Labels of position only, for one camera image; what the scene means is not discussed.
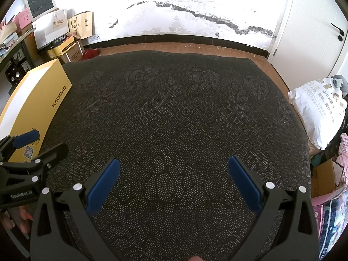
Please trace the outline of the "person's left hand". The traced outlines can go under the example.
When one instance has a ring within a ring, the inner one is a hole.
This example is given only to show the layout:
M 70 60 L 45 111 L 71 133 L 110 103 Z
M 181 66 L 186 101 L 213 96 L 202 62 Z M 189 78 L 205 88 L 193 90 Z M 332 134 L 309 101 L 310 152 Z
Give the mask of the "person's left hand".
M 5 229 L 12 229 L 18 226 L 23 234 L 28 234 L 31 229 L 33 217 L 29 212 L 28 206 L 19 206 L 11 213 L 1 210 L 1 224 Z

